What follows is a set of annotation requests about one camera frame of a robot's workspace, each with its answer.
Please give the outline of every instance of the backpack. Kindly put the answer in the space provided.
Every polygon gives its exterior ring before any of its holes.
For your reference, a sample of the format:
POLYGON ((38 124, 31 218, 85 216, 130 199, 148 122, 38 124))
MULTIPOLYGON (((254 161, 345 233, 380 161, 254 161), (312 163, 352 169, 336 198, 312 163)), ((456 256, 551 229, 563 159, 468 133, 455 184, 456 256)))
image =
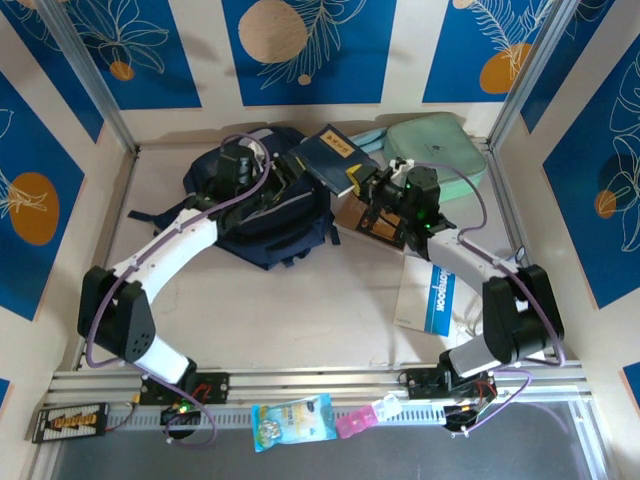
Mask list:
MULTIPOLYGON (((304 139, 302 133, 291 127, 269 127, 250 133, 264 143, 272 157, 274 153, 285 153, 304 139)), ((246 139, 235 142, 249 143, 246 139)), ((128 216, 153 222, 157 235, 175 220, 191 195, 211 189, 219 156, 220 149, 216 148, 191 164, 182 180, 187 198, 179 204, 159 215, 132 210, 128 216)), ((249 216, 215 245, 264 270, 279 263, 290 267, 295 258, 305 258, 311 249, 322 245, 327 232, 334 245, 340 244, 333 219, 329 190, 311 174, 304 173, 272 208, 249 216)))

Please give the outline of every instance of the mint green case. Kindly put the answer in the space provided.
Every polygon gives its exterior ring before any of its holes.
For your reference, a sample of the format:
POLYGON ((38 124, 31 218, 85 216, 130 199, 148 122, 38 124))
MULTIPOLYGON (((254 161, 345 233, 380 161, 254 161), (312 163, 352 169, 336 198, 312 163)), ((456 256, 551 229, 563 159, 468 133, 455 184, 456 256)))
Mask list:
MULTIPOLYGON (((436 113, 389 128, 382 153, 387 161, 400 157, 451 165, 464 172, 476 186, 487 170, 484 155, 450 113, 436 113)), ((455 173, 436 170, 441 202, 472 193, 471 187, 455 173)))

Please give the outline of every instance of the book cover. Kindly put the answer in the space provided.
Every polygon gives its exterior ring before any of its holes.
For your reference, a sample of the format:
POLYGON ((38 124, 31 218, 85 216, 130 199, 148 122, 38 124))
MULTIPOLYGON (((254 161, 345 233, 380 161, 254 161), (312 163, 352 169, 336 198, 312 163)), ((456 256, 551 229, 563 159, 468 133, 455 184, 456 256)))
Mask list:
POLYGON ((331 125, 285 155, 294 156, 338 197, 353 188, 347 177, 348 168, 358 164, 378 166, 375 160, 331 125))
POLYGON ((453 273, 422 258, 406 257, 393 323, 444 337, 445 347, 453 348, 471 339, 465 332, 477 330, 471 324, 481 311, 475 291, 453 273))
POLYGON ((342 233, 355 238, 404 252, 404 234, 398 228, 400 218, 381 212, 372 214, 369 206, 350 193, 338 211, 334 224, 342 233))

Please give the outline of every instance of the backpack strap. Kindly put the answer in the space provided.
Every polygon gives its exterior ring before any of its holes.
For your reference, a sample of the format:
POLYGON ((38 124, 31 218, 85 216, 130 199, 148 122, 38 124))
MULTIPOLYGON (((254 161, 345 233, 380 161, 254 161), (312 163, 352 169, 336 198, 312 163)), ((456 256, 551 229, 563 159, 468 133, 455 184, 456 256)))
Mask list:
POLYGON ((149 222, 153 223, 160 231, 166 229, 173 221, 178 217, 180 211, 184 208, 187 200, 189 200, 191 196, 188 196, 184 200, 182 200, 177 205, 174 205, 169 210, 163 213, 159 213, 157 215, 152 215, 150 213, 140 212, 138 210, 131 210, 127 217, 133 218, 134 220, 139 220, 141 222, 149 222))
POLYGON ((296 253, 295 255, 292 255, 291 257, 287 257, 287 258, 283 258, 282 259, 282 264, 289 268, 289 267, 293 267, 294 265, 294 259, 296 258, 305 258, 307 255, 309 255, 309 253, 311 253, 311 249, 310 248, 306 248, 303 251, 296 253))
POLYGON ((329 236, 331 237, 332 245, 342 244, 342 242, 340 242, 340 234, 338 233, 338 229, 335 225, 331 225, 331 227, 329 227, 329 236))

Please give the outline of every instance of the snack bag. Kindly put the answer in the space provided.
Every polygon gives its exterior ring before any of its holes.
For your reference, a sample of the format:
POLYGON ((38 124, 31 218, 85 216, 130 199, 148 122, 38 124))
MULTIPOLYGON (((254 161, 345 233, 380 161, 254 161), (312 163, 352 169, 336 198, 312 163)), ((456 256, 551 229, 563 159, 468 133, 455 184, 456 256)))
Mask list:
POLYGON ((278 443, 291 445, 338 438, 328 393, 273 407, 254 405, 251 424, 256 452, 278 443))

